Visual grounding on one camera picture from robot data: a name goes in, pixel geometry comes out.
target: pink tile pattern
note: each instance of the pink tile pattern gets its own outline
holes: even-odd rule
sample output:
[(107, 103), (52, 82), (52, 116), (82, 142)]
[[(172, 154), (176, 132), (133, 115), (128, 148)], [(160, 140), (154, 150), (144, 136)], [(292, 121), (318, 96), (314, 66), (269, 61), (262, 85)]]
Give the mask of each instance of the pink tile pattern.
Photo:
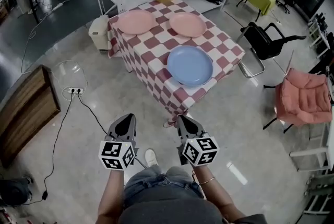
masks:
[[(157, 24), (149, 32), (134, 36), (117, 29), (118, 16), (110, 18), (108, 54), (111, 57), (118, 50), (121, 51), (127, 71), (134, 71), (157, 102), (170, 113), (171, 117), (164, 126), (171, 126), (179, 114), (186, 114), (220, 79), (230, 74), (245, 52), (212, 21), (182, 0), (173, 0), (167, 4), (152, 1), (134, 9), (152, 12)], [(178, 11), (198, 15), (206, 23), (207, 31), (202, 36), (192, 39), (175, 33), (168, 19)], [(206, 84), (199, 87), (185, 86), (168, 72), (168, 55), (179, 45), (195, 46), (205, 51), (212, 59), (213, 75)]]

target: power outlet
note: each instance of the power outlet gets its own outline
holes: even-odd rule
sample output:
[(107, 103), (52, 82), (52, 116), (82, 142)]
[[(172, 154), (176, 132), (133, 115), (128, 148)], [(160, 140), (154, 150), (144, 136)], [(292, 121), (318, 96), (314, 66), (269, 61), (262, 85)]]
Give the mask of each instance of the power outlet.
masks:
[(80, 92), (79, 92), (79, 94), (82, 94), (84, 91), (84, 89), (83, 88), (68, 88), (68, 93), (72, 93), (72, 89), (74, 89), (74, 94), (77, 94), (78, 93), (78, 89), (80, 89)]

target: shoe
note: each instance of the shoe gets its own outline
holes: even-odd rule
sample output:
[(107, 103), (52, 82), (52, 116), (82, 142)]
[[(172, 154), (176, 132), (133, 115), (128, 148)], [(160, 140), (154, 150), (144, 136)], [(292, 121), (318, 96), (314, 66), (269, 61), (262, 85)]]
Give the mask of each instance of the shoe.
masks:
[(146, 150), (145, 160), (146, 160), (146, 163), (147, 163), (147, 167), (151, 167), (154, 164), (158, 165), (156, 153), (152, 149), (147, 149)]

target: pink chair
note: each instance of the pink chair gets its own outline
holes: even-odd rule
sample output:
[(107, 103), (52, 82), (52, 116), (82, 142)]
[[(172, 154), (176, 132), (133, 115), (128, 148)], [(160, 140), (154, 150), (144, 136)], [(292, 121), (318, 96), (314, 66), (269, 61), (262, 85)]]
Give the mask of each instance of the pink chair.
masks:
[(277, 119), (292, 126), (316, 124), (332, 120), (329, 90), (325, 75), (306, 74), (292, 68), (276, 89), (276, 118), (263, 127), (265, 130)]

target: jeans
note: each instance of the jeans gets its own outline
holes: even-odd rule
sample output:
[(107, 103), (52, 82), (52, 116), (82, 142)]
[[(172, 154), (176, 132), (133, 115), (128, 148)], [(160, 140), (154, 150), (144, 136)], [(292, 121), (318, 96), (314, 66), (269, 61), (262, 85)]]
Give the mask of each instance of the jeans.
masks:
[(191, 190), (195, 192), (199, 198), (203, 198), (199, 185), (182, 168), (171, 167), (166, 174), (162, 174), (160, 167), (154, 164), (130, 178), (124, 188), (124, 204), (129, 204), (129, 201), (134, 195), (147, 188), (167, 185), (174, 185), (186, 190)]

